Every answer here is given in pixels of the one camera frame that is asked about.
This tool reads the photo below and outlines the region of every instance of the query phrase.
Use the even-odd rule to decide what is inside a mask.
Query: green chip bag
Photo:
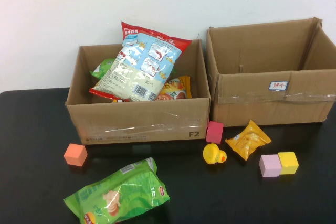
[[[81,224],[127,220],[170,199],[156,170],[153,158],[144,159],[80,189],[64,202]]]
[[[90,71],[94,77],[99,80],[106,74],[107,70],[109,70],[114,63],[115,59],[106,59],[101,64],[99,64],[94,71]]]

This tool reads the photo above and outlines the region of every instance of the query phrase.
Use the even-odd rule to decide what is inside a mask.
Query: barcode
[[[151,94],[150,94],[149,97],[148,97],[148,100],[150,100],[150,101],[154,101],[155,98],[156,98],[156,94],[154,94],[153,92],[151,92]]]
[[[125,174],[133,169],[135,169],[134,165],[130,164],[130,165],[125,166],[123,169],[120,169],[120,171],[122,174]]]
[[[133,91],[134,94],[138,94],[141,97],[145,97],[147,92],[148,92],[148,89],[145,89],[144,87],[140,85],[136,85]]]

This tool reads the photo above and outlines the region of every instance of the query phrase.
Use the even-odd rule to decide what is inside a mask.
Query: cardboard box
[[[336,47],[317,18],[210,28],[212,121],[324,121],[336,98]]]
[[[126,143],[205,138],[210,92],[201,41],[194,40],[180,55],[176,78],[191,77],[192,99],[111,103],[89,93],[97,83],[89,70],[115,58],[121,45],[79,48],[66,106],[83,144]]]

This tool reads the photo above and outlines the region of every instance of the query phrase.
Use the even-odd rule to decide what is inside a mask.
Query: white wall
[[[0,92],[68,87],[78,46],[120,43],[121,21],[204,39],[209,26],[313,16],[336,42],[336,0],[0,0]]]

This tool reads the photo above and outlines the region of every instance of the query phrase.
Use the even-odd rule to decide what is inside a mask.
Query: orange foam cube
[[[64,158],[68,165],[82,166],[88,153],[84,145],[69,144],[67,151],[64,154]]]

